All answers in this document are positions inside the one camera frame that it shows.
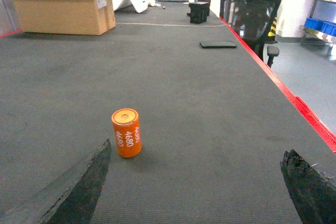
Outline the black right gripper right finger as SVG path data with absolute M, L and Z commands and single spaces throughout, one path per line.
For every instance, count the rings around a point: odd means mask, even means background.
M 335 183 L 295 150 L 284 153 L 280 169 L 302 223 L 335 223 Z

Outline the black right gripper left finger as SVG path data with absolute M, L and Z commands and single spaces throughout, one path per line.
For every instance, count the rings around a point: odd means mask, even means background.
M 90 223 L 111 158 L 110 140 L 1 217 L 1 223 Z

